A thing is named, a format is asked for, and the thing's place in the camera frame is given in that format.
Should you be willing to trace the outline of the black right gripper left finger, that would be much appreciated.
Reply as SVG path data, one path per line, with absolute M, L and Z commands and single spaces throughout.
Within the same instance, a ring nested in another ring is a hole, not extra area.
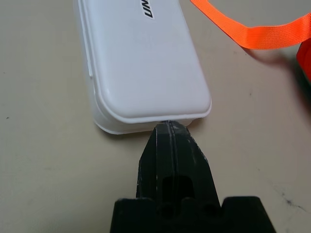
M 175 201 L 174 122 L 153 129 L 138 164 L 137 198 Z

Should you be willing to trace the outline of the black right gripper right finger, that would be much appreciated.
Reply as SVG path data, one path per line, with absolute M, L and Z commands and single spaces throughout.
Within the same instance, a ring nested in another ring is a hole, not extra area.
M 195 199 L 199 204 L 219 208 L 215 184 L 208 160 L 188 129 L 176 122 L 169 122 L 174 138 L 177 196 Z

